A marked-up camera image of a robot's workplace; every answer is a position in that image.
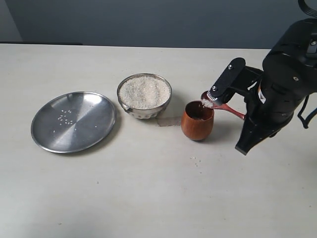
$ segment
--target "bowl of rice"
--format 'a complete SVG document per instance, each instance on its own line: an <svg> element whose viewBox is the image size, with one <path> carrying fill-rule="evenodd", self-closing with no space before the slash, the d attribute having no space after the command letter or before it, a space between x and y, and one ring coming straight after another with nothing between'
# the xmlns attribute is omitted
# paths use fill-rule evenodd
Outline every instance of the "bowl of rice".
<svg viewBox="0 0 317 238"><path fill-rule="evenodd" d="M150 73L129 76L117 89L122 108L137 119L157 117L167 108L171 95L172 87L169 82Z"/></svg>

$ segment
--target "plate rim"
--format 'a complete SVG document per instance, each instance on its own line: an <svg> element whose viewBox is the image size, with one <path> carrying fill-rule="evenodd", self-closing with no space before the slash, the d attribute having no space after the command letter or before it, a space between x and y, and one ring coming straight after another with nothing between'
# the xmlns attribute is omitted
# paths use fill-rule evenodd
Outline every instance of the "plate rim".
<svg viewBox="0 0 317 238"><path fill-rule="evenodd" d="M82 93L82 94L87 93L87 94L98 95L98 96L100 96L100 97L106 99L108 102L110 102L110 105L111 105L111 107L112 107L112 109L113 109L113 112L114 112L114 118L113 118L113 121L112 121L111 125L109 126L108 130L106 131L105 135L104 135L103 137L101 137L99 140L97 140L96 142L94 142L94 143L92 143L92 144L89 144L89 145L87 145L87 146L85 146L85 147L82 147L82 148L80 148L80 149L77 149L77 150L60 151L60 150L52 150L52 149L49 149L49 148L43 146L43 145L35 138L35 136L34 136L34 121L35 121L37 115L40 113L40 111L41 111L46 105L48 105L48 104L54 102L55 100L57 100L57 99L59 99L59 98L65 97L65 96L67 96L67 95L69 95L69 94L75 94L75 93L76 93L76 94L77 94L77 93ZM113 129L113 126L114 126L114 124L115 124L115 122L116 122L116 117L117 117L117 112L116 112L116 109L115 109L115 106L114 106L113 102L112 102L108 97L106 97L106 96L104 96L104 95L102 95L102 94L100 94L100 93L90 92L90 91L76 91L76 92L65 93L65 94L60 95L60 96L58 96L58 97L56 97L56 98L53 98L53 99L50 100L49 102L45 103L45 104L36 112L36 114L34 115L34 117L33 117L33 119L32 119L32 123L31 123L31 136L32 136L33 141L34 141L39 147L41 147L42 149L44 149L44 150L46 150L46 151L49 151L49 152L52 152L52 153L57 153L57 154L76 153L76 152L79 152L79 151L86 150L86 149L88 149L88 148L90 148L90 147L92 147L92 146L98 144L98 143L101 142L103 139L105 139L105 138L110 134L110 132L111 132L112 129Z"/></svg>

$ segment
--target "brown wooden cup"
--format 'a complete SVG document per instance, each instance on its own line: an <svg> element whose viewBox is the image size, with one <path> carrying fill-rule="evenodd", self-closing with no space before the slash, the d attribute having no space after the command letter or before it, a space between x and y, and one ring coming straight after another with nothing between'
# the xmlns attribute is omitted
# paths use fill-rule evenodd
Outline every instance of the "brown wooden cup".
<svg viewBox="0 0 317 238"><path fill-rule="evenodd" d="M183 133L191 140L203 140L213 127L214 110L203 107L201 101L192 101L185 107L181 120Z"/></svg>

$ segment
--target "gray wall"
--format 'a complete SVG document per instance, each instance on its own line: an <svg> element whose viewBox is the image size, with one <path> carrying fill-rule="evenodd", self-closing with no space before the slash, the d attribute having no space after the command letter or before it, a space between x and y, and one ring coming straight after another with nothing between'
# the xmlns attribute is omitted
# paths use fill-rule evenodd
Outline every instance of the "gray wall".
<svg viewBox="0 0 317 238"><path fill-rule="evenodd" d="M297 0L6 0L24 41L271 48Z"/></svg>
<svg viewBox="0 0 317 238"><path fill-rule="evenodd" d="M0 0L0 41L22 41L4 0Z"/></svg>

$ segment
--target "white table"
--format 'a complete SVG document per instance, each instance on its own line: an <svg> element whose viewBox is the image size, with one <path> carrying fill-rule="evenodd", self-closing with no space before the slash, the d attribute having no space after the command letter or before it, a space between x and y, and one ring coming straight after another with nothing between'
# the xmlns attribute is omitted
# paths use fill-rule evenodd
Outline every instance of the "white table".
<svg viewBox="0 0 317 238"><path fill-rule="evenodd" d="M268 50L0 45L0 237L313 238L317 233L317 120L294 117L247 156L234 149L242 121L216 111L210 138L159 127L120 108L116 88L135 73L166 78L180 116L235 57L260 67ZM74 155L38 147L35 113L73 91L117 106L112 133ZM243 99L229 103L245 111ZM307 108L317 105L313 97Z"/></svg>

